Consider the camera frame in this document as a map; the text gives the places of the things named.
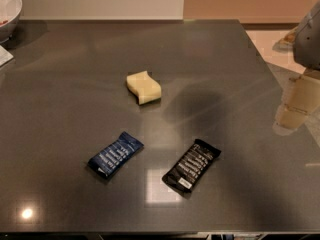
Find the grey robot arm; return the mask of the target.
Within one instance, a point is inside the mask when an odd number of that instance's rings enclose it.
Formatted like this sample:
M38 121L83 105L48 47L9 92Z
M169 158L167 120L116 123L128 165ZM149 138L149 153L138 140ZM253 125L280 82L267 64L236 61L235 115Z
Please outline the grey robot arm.
M320 2L317 2L293 32L294 61L305 67L290 78L283 90L274 131L282 136L297 130L320 107Z

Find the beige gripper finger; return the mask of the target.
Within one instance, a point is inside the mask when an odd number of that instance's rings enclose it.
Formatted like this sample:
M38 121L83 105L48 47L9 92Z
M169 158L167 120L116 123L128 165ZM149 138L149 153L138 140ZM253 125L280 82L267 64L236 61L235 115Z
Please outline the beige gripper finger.
M275 116L277 130L296 130L320 107L320 71L290 77Z

